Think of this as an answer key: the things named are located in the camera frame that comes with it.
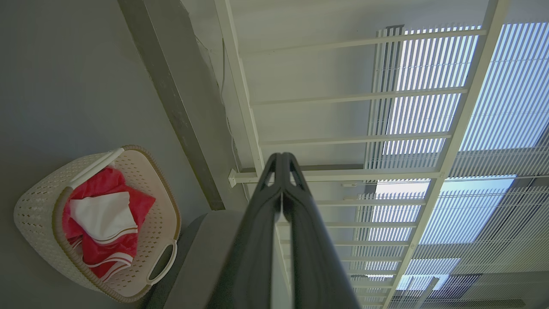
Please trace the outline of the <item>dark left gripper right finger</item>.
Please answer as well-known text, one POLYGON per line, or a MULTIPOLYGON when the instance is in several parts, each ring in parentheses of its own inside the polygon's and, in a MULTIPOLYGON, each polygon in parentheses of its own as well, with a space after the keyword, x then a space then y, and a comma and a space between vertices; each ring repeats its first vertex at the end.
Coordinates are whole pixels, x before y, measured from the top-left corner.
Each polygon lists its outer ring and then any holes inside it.
POLYGON ((359 309, 296 157, 282 155, 282 211, 290 223, 294 308, 359 309))

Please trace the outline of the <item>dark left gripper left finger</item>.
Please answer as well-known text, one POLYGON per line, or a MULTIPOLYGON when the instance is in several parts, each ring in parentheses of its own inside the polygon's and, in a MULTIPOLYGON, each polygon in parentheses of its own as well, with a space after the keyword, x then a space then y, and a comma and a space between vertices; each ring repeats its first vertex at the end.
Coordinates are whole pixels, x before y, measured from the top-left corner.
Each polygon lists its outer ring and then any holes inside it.
POLYGON ((253 192, 214 286, 208 309, 269 309, 273 237, 281 213, 280 153, 272 154, 253 192))

